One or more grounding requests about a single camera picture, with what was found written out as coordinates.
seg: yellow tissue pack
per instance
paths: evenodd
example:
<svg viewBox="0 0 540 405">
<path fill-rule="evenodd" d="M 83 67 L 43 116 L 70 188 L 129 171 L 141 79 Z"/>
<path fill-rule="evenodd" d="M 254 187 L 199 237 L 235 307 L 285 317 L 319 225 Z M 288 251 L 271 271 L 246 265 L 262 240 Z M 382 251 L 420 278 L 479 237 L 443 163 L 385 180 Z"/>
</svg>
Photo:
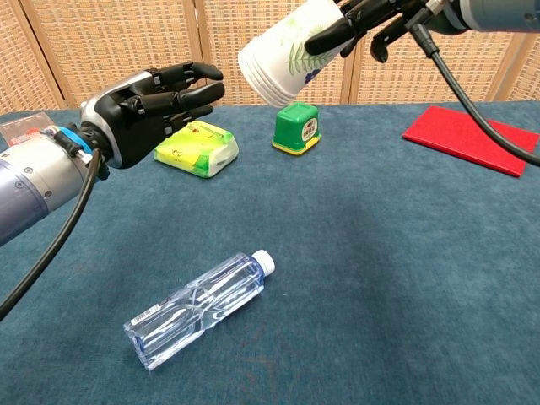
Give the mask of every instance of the yellow tissue pack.
<svg viewBox="0 0 540 405">
<path fill-rule="evenodd" d="M 154 150 L 154 159 L 199 177 L 218 174 L 238 156 L 235 136 L 202 121 L 188 123 Z"/>
</svg>

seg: white bottle cap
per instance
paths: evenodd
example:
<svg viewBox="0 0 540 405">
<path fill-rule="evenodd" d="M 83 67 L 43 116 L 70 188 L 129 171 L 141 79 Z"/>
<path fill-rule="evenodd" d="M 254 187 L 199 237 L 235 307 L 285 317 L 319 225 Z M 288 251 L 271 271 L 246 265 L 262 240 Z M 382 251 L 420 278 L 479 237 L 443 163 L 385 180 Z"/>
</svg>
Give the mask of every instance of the white bottle cap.
<svg viewBox="0 0 540 405">
<path fill-rule="evenodd" d="M 269 276 L 276 269 L 272 257 L 266 251 L 256 251 L 251 255 L 262 267 L 265 277 Z"/>
</svg>

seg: red board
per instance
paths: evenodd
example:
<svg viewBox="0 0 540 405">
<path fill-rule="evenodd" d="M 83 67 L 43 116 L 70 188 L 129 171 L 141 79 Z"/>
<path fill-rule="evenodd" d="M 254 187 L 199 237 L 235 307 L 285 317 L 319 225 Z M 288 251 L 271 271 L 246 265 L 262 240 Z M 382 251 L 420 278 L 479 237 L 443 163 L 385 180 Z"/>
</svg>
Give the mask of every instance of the red board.
<svg viewBox="0 0 540 405">
<path fill-rule="evenodd" d="M 528 152 L 534 151 L 540 138 L 537 133 L 502 122 L 489 123 L 503 137 Z M 521 176 L 527 166 L 527 162 L 506 152 L 492 141 L 467 113 L 439 106 L 428 108 L 405 131 L 403 138 L 509 176 Z"/>
</svg>

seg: black cable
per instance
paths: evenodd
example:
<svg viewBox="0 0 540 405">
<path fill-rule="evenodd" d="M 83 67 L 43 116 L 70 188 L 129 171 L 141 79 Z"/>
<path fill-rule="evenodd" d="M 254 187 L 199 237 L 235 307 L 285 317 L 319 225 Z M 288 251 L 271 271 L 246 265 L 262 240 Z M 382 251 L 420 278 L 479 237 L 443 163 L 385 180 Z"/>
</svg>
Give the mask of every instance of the black cable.
<svg viewBox="0 0 540 405">
<path fill-rule="evenodd" d="M 473 102 L 468 98 L 463 88 L 457 82 L 456 78 L 454 78 L 452 75 L 450 69 L 445 63 L 445 60 L 440 55 L 439 48 L 433 41 L 428 29 L 423 24 L 416 24 L 415 26 L 411 27 L 410 33 L 424 50 L 426 56 L 433 60 L 435 66 L 439 69 L 440 74 L 445 79 L 454 95 L 456 95 L 457 99 L 462 103 L 465 110 L 469 113 L 477 125 L 482 128 L 486 135 L 488 135 L 494 142 L 496 142 L 501 148 L 510 154 L 513 154 L 519 159 L 525 160 L 531 165 L 540 166 L 539 156 L 531 154 L 500 135 L 482 116 L 480 111 L 478 111 Z"/>
<path fill-rule="evenodd" d="M 3 318 L 5 318 L 6 315 L 17 305 L 20 299 L 23 298 L 23 295 L 26 294 L 32 284 L 34 284 L 38 277 L 43 273 L 49 263 L 51 263 L 52 259 L 57 255 L 58 251 L 60 251 L 68 237 L 71 235 L 73 228 L 75 228 L 78 219 L 84 211 L 84 207 L 86 207 L 86 202 L 89 200 L 90 193 L 94 188 L 95 179 L 98 175 L 100 166 L 101 152 L 98 149 L 94 149 L 88 173 L 84 179 L 83 187 L 78 195 L 78 201 L 73 207 L 71 214 L 60 229 L 60 232 L 58 232 L 57 237 L 49 245 L 43 255 L 41 255 L 40 259 L 0 305 L 0 321 L 2 321 Z"/>
</svg>

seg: water bottle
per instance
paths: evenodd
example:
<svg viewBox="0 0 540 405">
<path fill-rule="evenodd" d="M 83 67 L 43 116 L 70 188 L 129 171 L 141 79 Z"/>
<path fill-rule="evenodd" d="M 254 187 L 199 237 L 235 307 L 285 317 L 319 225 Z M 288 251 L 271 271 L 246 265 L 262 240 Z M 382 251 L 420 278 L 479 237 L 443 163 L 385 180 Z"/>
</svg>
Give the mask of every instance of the water bottle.
<svg viewBox="0 0 540 405">
<path fill-rule="evenodd" d="M 274 271 L 266 251 L 237 253 L 124 324 L 150 371 L 264 290 Z"/>
</svg>

